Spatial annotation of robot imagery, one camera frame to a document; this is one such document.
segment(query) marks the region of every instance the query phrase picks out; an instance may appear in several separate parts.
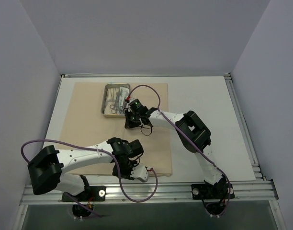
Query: black mount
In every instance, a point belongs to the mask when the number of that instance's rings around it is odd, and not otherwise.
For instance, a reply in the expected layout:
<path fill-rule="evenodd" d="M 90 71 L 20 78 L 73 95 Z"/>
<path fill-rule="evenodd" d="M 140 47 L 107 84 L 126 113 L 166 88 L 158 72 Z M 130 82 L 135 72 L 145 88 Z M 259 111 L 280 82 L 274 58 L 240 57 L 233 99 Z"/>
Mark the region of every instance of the black mount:
<path fill-rule="evenodd" d="M 191 190 L 192 198 L 194 200 L 220 200 L 222 198 L 227 198 L 228 196 L 228 183 L 225 176 L 222 176 L 221 180 L 214 185 L 207 182 L 204 184 L 192 184 Z M 230 199 L 233 198 L 235 198 L 234 192 L 230 195 Z"/>
<path fill-rule="evenodd" d="M 90 216 L 91 212 L 87 211 L 86 209 L 82 208 L 79 205 L 73 205 L 72 206 L 72 213 L 75 217 L 88 217 Z"/>
<path fill-rule="evenodd" d="M 33 192 L 41 195 L 52 191 L 60 182 L 61 168 L 53 145 L 44 147 L 27 165 L 32 181 Z"/>
<path fill-rule="evenodd" d="M 148 118 L 151 116 L 152 112 L 157 110 L 157 108 L 148 109 L 146 106 L 143 106 L 138 99 L 131 101 L 128 106 L 131 108 L 131 111 L 128 111 L 127 109 L 124 110 L 125 128 L 136 128 L 140 127 L 142 124 L 152 127 Z"/>
<path fill-rule="evenodd" d="M 129 158 L 134 158 L 137 157 L 139 154 L 144 153 L 144 150 L 139 140 L 128 142 L 127 140 L 122 140 L 120 138 L 111 138 L 107 141 L 107 143 L 110 144 L 113 148 L 112 154 L 115 156 L 119 163 L 121 178 L 134 180 L 134 178 L 131 177 L 131 172 L 136 166 L 137 161 L 130 160 Z M 118 170 L 116 165 L 113 167 L 113 176 L 118 176 Z"/>
<path fill-rule="evenodd" d="M 105 201 L 106 187 L 105 186 L 90 186 L 85 176 L 80 175 L 84 182 L 85 190 L 80 194 L 73 195 L 78 201 L 89 201 L 91 198 L 93 201 Z M 73 202 L 67 195 L 62 194 L 62 202 Z"/>
<path fill-rule="evenodd" d="M 203 150 L 207 145 L 210 145 L 211 132 L 203 121 L 198 117 L 194 111 L 189 111 L 184 114 L 184 117 L 175 122 L 175 125 L 184 133 L 195 145 Z M 179 132 L 177 132 L 184 147 L 190 152 L 197 152 Z"/>

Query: beige cloth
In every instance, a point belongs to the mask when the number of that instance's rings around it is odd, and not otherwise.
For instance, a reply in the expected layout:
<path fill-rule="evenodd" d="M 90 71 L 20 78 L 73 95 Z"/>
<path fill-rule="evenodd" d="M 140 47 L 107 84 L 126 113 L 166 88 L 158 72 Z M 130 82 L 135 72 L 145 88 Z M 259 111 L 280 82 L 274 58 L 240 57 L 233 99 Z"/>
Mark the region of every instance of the beige cloth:
<path fill-rule="evenodd" d="M 170 131 L 155 127 L 153 133 L 146 137 L 140 128 L 125 129 L 125 118 L 106 118 L 101 114 L 101 104 L 106 83 L 79 82 L 74 86 L 67 115 L 59 140 L 79 146 L 91 146 L 112 137 L 128 140 L 138 139 L 143 146 L 144 155 L 141 164 L 153 167 L 158 175 L 172 174 Z M 139 85 L 130 83 L 131 89 Z M 168 111 L 168 85 L 166 83 L 148 84 L 161 97 L 160 108 Z M 158 98 L 151 89 L 140 87 L 131 95 L 139 98 L 148 108 L 157 107 Z M 85 175 L 111 175 L 114 164 L 95 164 L 75 169 L 70 173 Z"/>

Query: gray wall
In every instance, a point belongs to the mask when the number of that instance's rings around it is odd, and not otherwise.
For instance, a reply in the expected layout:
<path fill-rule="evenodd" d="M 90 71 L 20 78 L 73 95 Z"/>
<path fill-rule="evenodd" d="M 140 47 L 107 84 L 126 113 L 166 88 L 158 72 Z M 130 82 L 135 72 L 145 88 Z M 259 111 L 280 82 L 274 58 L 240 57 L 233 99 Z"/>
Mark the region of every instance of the gray wall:
<path fill-rule="evenodd" d="M 61 73 L 224 74 L 269 0 L 21 0 Z"/>
<path fill-rule="evenodd" d="M 27 180 L 20 146 L 45 136 L 59 80 L 20 2 L 0 0 L 0 230 L 12 227 Z"/>
<path fill-rule="evenodd" d="M 96 211 L 106 216 L 82 222 L 73 220 L 71 210 L 29 206 L 23 230 L 277 230 L 267 201 L 232 201 L 223 218 L 210 218 L 201 202 L 97 204 Z"/>
<path fill-rule="evenodd" d="M 293 229 L 293 0 L 271 0 L 232 72 L 267 179 Z"/>

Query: metal frame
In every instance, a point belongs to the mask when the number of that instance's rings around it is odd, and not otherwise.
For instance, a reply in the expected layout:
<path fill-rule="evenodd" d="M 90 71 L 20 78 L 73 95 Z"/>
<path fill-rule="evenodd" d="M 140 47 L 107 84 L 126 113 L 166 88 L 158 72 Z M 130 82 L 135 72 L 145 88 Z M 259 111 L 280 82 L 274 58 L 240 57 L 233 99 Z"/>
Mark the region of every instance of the metal frame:
<path fill-rule="evenodd" d="M 63 78 L 85 78 L 85 77 L 149 77 L 149 76 L 184 76 L 183 74 L 66 74 L 62 75 L 60 84 Z M 254 147 L 248 132 L 248 127 L 245 122 L 244 116 L 239 106 L 239 102 L 235 93 L 233 82 L 230 74 L 224 76 L 230 98 L 240 125 L 241 133 L 245 141 L 245 145 L 251 160 L 253 171 L 256 177 L 256 181 L 247 182 L 233 182 L 235 199 L 234 201 L 256 201 L 267 200 L 270 203 L 270 207 L 273 212 L 274 220 L 279 230 L 285 230 L 285 224 L 282 214 L 278 206 L 278 196 L 273 181 L 267 181 L 263 177 Z M 152 199 L 148 200 L 148 203 L 172 203 L 172 202 L 200 202 L 199 200 L 193 200 L 191 194 L 191 184 L 199 184 L 197 182 L 192 183 L 160 183 L 158 190 Z M 129 200 L 123 195 L 119 184 L 103 184 L 106 186 L 106 200 L 105 204 L 121 204 L 130 203 Z M 124 184 L 124 188 L 128 195 L 137 199 L 142 199 L 150 195 L 150 191 L 153 191 L 155 184 Z M 20 202 L 19 212 L 15 221 L 14 229 L 21 229 L 28 205 L 66 205 L 69 203 L 61 202 L 62 193 L 60 191 L 51 191 L 44 195 L 34 195 L 32 187 L 27 185 L 24 189 L 22 199 Z"/>

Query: metal tray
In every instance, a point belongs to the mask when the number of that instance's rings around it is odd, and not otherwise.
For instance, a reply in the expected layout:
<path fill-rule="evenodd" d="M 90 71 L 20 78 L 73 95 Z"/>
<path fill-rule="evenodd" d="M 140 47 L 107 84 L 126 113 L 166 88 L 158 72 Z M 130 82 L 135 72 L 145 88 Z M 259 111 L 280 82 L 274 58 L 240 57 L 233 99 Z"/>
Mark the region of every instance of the metal tray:
<path fill-rule="evenodd" d="M 128 83 L 107 83 L 104 88 L 101 113 L 104 117 L 124 117 L 122 101 L 128 96 L 130 84 Z"/>

